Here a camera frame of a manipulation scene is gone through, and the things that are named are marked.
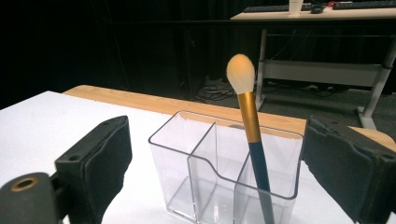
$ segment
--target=white table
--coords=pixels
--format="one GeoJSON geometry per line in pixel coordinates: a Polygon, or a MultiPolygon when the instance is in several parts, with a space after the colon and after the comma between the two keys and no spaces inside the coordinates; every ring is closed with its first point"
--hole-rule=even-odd
{"type": "MultiPolygon", "coordinates": [[[[54,161],[100,122],[129,118],[133,160],[103,223],[185,223],[164,208],[148,138],[170,115],[46,91],[0,110],[0,186],[29,173],[55,172],[54,161]]],[[[303,163],[290,223],[352,223],[303,163]]],[[[391,215],[388,223],[396,223],[391,215]]]]}

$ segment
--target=brush bristles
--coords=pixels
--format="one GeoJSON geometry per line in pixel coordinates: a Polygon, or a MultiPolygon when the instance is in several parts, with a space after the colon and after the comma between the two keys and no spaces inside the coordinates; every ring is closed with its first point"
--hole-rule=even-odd
{"type": "Polygon", "coordinates": [[[227,65],[227,78],[236,94],[253,91],[254,66],[243,54],[234,55],[227,65]]]}

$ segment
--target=cup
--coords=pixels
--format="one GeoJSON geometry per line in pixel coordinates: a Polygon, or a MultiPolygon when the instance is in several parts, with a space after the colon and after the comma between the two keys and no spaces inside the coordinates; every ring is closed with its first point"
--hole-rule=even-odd
{"type": "Polygon", "coordinates": [[[289,14],[298,15],[303,7],[304,0],[289,0],[289,14]]]}

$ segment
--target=clear plastic organizer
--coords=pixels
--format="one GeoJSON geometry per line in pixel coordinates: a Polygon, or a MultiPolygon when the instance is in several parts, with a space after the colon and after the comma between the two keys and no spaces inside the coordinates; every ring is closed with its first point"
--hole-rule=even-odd
{"type": "Polygon", "coordinates": [[[268,211],[274,223],[289,223],[303,137],[261,133],[271,192],[256,187],[242,122],[177,112],[148,140],[166,210],[193,223],[269,223],[268,211]]]}

